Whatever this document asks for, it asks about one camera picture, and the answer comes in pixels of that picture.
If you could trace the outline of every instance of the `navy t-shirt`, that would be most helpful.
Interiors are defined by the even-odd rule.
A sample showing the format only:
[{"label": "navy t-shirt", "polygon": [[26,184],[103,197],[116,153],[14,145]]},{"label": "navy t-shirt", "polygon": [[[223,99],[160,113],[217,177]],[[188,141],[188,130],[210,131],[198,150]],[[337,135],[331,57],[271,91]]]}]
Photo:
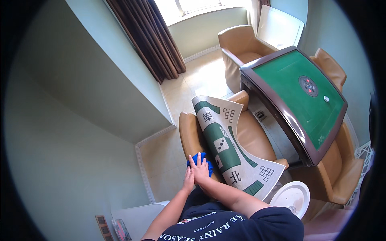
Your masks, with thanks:
[{"label": "navy t-shirt", "polygon": [[303,223],[288,208],[263,208],[248,219],[222,207],[219,202],[210,202],[189,208],[158,241],[303,240]]}]

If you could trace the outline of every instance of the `brown table edge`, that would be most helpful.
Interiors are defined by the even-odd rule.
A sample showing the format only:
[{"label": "brown table edge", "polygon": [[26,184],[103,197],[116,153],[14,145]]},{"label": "brown table edge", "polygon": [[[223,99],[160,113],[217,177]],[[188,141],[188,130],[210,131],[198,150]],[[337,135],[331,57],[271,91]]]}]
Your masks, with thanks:
[{"label": "brown table edge", "polygon": [[[258,74],[256,74],[252,69],[256,68],[262,64],[265,64],[266,62],[269,62],[275,58],[278,58],[284,54],[287,54],[292,51],[298,51],[301,53],[304,57],[306,57],[316,68],[319,69],[319,71],[330,81],[331,85],[335,88],[335,90],[339,93],[341,98],[344,101],[344,104],[342,106],[342,109],[339,112],[339,115],[337,117],[337,121],[335,122],[334,126],[331,128],[330,132],[328,133],[328,136],[324,140],[323,144],[319,147],[318,150],[314,147],[313,143],[311,142],[311,139],[307,135],[304,128],[299,123],[298,119],[295,117],[295,115],[292,113],[292,111],[289,109],[289,107],[286,105],[286,103],[276,94],[276,92],[262,79]],[[295,46],[290,46],[285,49],[281,49],[279,51],[276,51],[274,53],[271,53],[269,55],[263,56],[260,59],[256,59],[252,62],[249,62],[242,67],[240,67],[240,72],[246,73],[250,78],[247,78],[256,88],[258,88],[262,93],[264,93],[265,97],[271,102],[271,104],[276,108],[278,113],[281,115],[282,119],[285,123],[287,123],[287,126],[291,128],[292,132],[295,134],[295,137],[298,139],[299,143],[303,146],[303,149],[306,151],[307,156],[309,157],[311,161],[312,166],[316,166],[319,164],[319,162],[324,157],[327,150],[330,148],[330,145],[334,141],[336,135],[338,134],[339,128],[343,122],[345,113],[347,111],[347,101],[342,95],[342,93],[338,90],[338,88],[335,86],[335,84],[332,82],[332,80],[326,75],[326,73],[316,65],[315,62],[313,62],[306,54],[304,54],[301,50],[299,50]],[[255,80],[258,80],[259,82],[256,83],[251,79],[251,77],[254,77]],[[283,113],[286,111],[289,115],[291,115],[296,123],[299,126],[299,129],[304,133],[305,143],[300,140],[300,135],[296,132],[294,127],[291,123],[289,123],[286,118],[284,117]]]}]

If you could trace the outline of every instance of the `person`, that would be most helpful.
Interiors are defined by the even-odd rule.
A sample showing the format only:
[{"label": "person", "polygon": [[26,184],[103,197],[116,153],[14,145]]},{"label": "person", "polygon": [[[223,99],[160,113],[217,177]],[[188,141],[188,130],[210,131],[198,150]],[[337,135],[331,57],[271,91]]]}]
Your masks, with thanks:
[{"label": "person", "polygon": [[288,208],[271,207],[213,180],[201,153],[197,165],[191,155],[189,162],[182,189],[150,224],[142,241],[303,240],[303,223]]}]

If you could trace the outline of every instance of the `white baseboard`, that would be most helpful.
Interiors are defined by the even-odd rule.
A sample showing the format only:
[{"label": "white baseboard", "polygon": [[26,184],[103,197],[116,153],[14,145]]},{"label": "white baseboard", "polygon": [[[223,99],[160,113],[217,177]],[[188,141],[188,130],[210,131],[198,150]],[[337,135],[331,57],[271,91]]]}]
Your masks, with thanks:
[{"label": "white baseboard", "polygon": [[147,178],[147,174],[146,174],[146,170],[145,170],[145,165],[144,165],[143,160],[142,160],[142,155],[141,155],[140,147],[143,146],[144,144],[146,144],[148,141],[150,141],[150,140],[152,140],[154,138],[157,138],[157,137],[159,137],[159,136],[161,136],[163,134],[166,134],[169,131],[174,130],[175,128],[177,128],[176,125],[174,125],[174,124],[170,125],[170,126],[166,127],[165,129],[160,130],[159,132],[157,132],[157,133],[155,133],[155,134],[153,134],[153,135],[143,139],[142,141],[138,142],[135,145],[135,154],[137,155],[139,169],[141,170],[142,180],[144,182],[144,185],[145,185],[145,188],[146,188],[146,192],[147,192],[147,196],[149,197],[150,203],[156,203],[156,200],[154,199],[153,191],[151,190],[150,183],[149,183],[149,180]]},{"label": "white baseboard", "polygon": [[215,51],[215,50],[217,50],[217,49],[220,49],[220,45],[219,45],[219,44],[216,45],[216,46],[210,47],[209,49],[205,49],[205,50],[203,50],[203,51],[201,51],[201,52],[198,52],[197,54],[194,54],[194,55],[192,55],[192,56],[189,56],[189,57],[185,58],[185,59],[184,59],[184,62],[185,62],[185,64],[186,64],[186,63],[189,62],[189,61],[192,61],[192,60],[194,60],[194,59],[197,59],[198,57],[201,57],[202,55],[209,54],[210,52],[213,52],[213,51]]},{"label": "white baseboard", "polygon": [[158,86],[159,86],[159,89],[161,90],[162,97],[164,98],[164,102],[165,102],[165,104],[166,104],[166,108],[168,109],[169,116],[170,116],[170,119],[171,119],[171,123],[172,123],[173,125],[176,125],[176,123],[174,122],[174,119],[173,119],[173,115],[171,114],[171,111],[170,111],[168,102],[166,101],[166,98],[165,98],[165,95],[164,95],[164,91],[162,90],[162,87],[161,87],[160,83],[158,83]]}]

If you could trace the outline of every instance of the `window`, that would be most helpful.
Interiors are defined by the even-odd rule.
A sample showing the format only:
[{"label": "window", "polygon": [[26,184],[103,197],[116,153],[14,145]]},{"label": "window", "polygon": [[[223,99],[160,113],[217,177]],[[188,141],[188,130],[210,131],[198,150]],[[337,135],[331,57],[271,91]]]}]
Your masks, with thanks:
[{"label": "window", "polygon": [[210,12],[221,8],[241,6],[241,0],[155,0],[166,24],[169,26],[199,15],[202,12]]},{"label": "window", "polygon": [[183,15],[205,8],[221,6],[220,0],[175,0]]}]

